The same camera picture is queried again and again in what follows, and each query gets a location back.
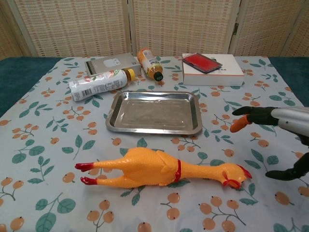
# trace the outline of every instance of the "plastic bottle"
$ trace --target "plastic bottle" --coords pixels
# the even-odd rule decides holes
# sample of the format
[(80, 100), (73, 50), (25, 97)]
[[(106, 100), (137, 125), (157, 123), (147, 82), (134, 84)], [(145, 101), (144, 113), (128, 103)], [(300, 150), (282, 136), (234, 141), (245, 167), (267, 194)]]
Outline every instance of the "plastic bottle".
[(149, 78), (156, 81), (163, 79), (163, 67), (153, 56), (149, 48), (145, 47), (140, 50), (137, 54), (137, 59)]
[(130, 81), (135, 81), (132, 69), (111, 70), (83, 80), (71, 81), (69, 88), (74, 101), (77, 102), (98, 93), (122, 88)]

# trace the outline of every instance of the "yellow bottle cap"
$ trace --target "yellow bottle cap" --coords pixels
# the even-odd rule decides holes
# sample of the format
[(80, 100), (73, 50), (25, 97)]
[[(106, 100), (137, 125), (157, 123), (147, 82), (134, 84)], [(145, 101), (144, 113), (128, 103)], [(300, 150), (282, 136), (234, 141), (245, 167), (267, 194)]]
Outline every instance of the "yellow bottle cap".
[(134, 70), (133, 70), (133, 69), (128, 69), (127, 71), (129, 72), (129, 74), (130, 74), (130, 76), (131, 76), (131, 81), (135, 81), (136, 78), (135, 78), (135, 72), (134, 72)]

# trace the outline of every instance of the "stainless steel tray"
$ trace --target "stainless steel tray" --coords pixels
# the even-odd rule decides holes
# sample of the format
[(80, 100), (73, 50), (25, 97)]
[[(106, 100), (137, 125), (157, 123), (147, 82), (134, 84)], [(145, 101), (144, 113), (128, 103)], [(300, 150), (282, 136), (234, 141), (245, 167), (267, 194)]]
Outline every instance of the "stainless steel tray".
[(111, 131), (195, 134), (202, 129), (196, 95), (181, 91), (118, 92), (106, 119)]

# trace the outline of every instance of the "table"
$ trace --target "table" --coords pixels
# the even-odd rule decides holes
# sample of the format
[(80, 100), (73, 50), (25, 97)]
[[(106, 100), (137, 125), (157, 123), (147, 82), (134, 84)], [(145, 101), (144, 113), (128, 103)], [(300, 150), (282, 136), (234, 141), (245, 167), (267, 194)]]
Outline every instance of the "table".
[[(278, 127), (228, 128), (241, 106), (302, 106), (269, 59), (237, 57), (242, 87), (185, 86), (178, 57), (159, 57), (164, 80), (144, 75), (122, 90), (190, 91), (203, 130), (194, 136), (124, 134), (106, 129), (116, 91), (74, 102), (68, 81), (86, 76), (91, 58), (63, 58), (0, 118), (0, 231), (308, 231), (309, 177), (265, 177), (290, 168), (307, 148)], [(205, 179), (134, 189), (86, 186), (81, 176), (114, 178), (120, 170), (82, 173), (76, 163), (113, 160), (130, 147), (162, 149), (197, 165), (237, 163), (253, 175), (240, 190)]]

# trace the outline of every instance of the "teal carpet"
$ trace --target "teal carpet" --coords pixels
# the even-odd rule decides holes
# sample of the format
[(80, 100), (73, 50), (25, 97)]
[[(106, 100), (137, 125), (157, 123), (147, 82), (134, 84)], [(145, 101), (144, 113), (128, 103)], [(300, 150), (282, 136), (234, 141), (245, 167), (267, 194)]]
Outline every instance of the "teal carpet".
[[(0, 117), (61, 58), (7, 58), (0, 61)], [(304, 106), (309, 106), (309, 58), (270, 57), (270, 62)]]
[(0, 61), (0, 117), (61, 58), (17, 57)]

